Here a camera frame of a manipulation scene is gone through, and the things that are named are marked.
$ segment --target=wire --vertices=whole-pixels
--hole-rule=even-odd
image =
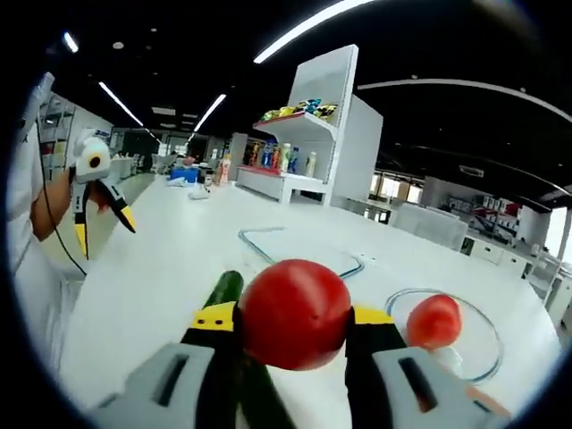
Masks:
[[[36,118],[36,132],[38,134],[38,144],[40,144],[40,133],[39,133],[39,115]],[[68,256],[68,258],[70,258],[70,260],[75,264],[75,266],[78,267],[78,270],[80,270],[83,275],[88,275],[83,268],[81,268],[80,264],[78,264],[76,262],[75,259],[73,259],[72,255],[70,255],[70,252],[68,251],[67,247],[65,247],[65,245],[63,244],[63,240],[62,240],[62,236],[60,235],[60,232],[57,230],[57,225],[55,224],[55,220],[54,220],[54,216],[52,215],[52,209],[50,208],[50,202],[47,198],[47,190],[46,190],[46,174],[44,172],[44,159],[42,158],[42,151],[39,151],[39,162],[42,165],[42,180],[44,182],[44,198],[46,199],[46,207],[47,207],[47,214],[50,216],[50,220],[52,221],[52,226],[54,226],[54,232],[55,235],[57,235],[57,239],[60,240],[60,244],[62,245],[63,251],[65,252],[65,254]]]

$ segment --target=red tomato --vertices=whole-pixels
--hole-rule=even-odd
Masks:
[[[461,332],[461,314],[455,299],[433,295],[413,309],[407,325],[408,344],[433,350],[449,346]]]
[[[350,307],[336,273],[302,259],[281,261],[260,273],[240,298],[244,349],[263,364],[317,368],[343,344]]]

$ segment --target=hand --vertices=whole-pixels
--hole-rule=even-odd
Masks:
[[[97,204],[97,214],[100,215],[102,213],[105,213],[109,208],[109,205],[107,205],[107,199],[101,192],[97,190],[95,183],[91,182],[88,185],[88,188],[89,188],[89,200]]]

